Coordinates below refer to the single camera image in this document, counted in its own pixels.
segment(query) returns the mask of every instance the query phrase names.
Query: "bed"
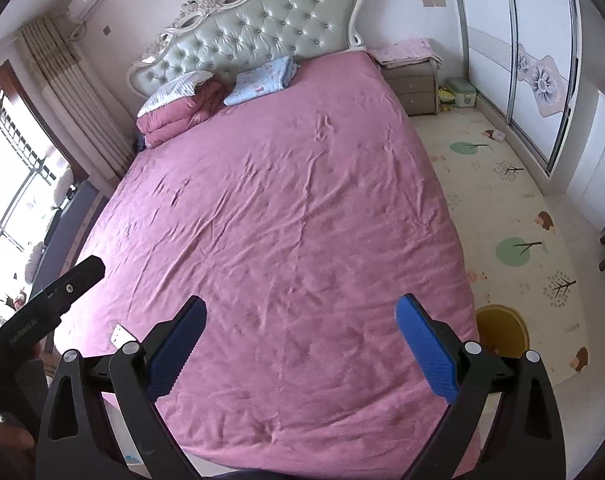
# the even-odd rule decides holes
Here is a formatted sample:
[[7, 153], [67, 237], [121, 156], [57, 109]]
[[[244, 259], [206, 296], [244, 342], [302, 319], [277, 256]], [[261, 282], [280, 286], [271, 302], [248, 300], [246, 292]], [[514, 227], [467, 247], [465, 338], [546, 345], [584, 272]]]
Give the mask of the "bed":
[[197, 294], [207, 329], [157, 402], [183, 449], [306, 478], [399, 478], [445, 402], [397, 329], [397, 300], [413, 292], [477, 338], [435, 171], [362, 51], [362, 0], [206, 1], [218, 7], [182, 16], [132, 67], [141, 96], [196, 66], [233, 79], [291, 47], [301, 68], [286, 90], [138, 155], [81, 255], [106, 277], [64, 317], [58, 350], [112, 352], [116, 323], [142, 338]]

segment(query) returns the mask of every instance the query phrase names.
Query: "curtain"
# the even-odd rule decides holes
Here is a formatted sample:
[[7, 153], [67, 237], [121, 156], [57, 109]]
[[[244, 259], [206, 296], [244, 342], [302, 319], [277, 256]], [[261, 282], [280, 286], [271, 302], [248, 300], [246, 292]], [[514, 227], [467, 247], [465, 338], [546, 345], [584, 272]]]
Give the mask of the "curtain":
[[20, 30], [17, 48], [42, 95], [81, 149], [108, 181], [122, 178], [134, 160], [132, 142], [100, 101], [74, 46], [43, 16]]

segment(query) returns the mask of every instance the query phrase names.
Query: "yellow bucket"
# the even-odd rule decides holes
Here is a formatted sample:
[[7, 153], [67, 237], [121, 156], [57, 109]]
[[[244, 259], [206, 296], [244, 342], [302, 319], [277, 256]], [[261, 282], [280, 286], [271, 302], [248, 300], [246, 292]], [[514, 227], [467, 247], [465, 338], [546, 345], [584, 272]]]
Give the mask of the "yellow bucket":
[[480, 344], [500, 357], [520, 358], [529, 349], [529, 332], [522, 316], [508, 306], [491, 304], [476, 310]]

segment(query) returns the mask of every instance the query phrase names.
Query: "phone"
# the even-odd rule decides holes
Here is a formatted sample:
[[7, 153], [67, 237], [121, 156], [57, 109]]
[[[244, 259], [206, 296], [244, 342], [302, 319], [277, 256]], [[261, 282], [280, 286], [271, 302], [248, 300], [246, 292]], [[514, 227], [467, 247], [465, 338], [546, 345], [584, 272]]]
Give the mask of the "phone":
[[111, 334], [111, 343], [116, 348], [120, 349], [122, 348], [122, 345], [129, 341], [137, 341], [137, 339], [131, 335], [124, 326], [118, 323], [114, 332]]

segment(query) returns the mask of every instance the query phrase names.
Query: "tufted headboard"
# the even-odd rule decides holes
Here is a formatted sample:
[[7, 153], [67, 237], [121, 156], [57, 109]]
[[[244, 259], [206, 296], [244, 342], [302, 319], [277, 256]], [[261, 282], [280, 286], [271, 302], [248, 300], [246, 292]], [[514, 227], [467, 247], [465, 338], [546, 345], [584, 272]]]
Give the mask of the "tufted headboard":
[[361, 50], [355, 19], [363, 0], [189, 0], [129, 69], [148, 97], [185, 72], [208, 70], [226, 84], [270, 59]]

